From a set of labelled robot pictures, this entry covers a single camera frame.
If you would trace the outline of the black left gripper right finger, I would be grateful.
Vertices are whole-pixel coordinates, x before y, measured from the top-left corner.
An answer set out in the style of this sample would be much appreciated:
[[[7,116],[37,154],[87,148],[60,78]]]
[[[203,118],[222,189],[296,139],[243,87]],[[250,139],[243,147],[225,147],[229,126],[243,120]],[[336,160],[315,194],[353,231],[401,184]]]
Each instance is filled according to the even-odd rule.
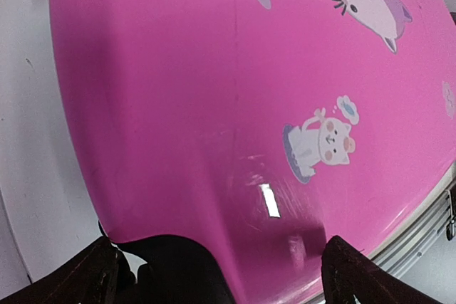
[[[321,280],[327,303],[436,303],[430,296],[379,268],[340,236],[322,255]]]

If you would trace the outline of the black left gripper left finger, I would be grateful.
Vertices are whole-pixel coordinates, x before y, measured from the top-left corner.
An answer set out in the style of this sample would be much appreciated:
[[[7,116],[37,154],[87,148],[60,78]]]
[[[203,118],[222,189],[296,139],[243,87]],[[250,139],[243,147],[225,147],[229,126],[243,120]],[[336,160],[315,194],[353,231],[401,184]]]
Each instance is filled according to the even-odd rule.
[[[2,303],[113,303],[118,251],[100,237],[39,281],[2,299]]]

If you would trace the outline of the pink hard-shell kids suitcase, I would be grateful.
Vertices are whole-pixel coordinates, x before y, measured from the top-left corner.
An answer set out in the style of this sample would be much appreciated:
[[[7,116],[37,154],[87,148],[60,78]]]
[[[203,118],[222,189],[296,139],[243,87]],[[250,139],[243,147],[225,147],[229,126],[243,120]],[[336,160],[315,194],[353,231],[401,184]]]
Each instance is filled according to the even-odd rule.
[[[323,303],[327,242],[368,257],[399,188],[455,165],[444,0],[50,0],[50,15],[85,185],[143,260],[143,303]]]

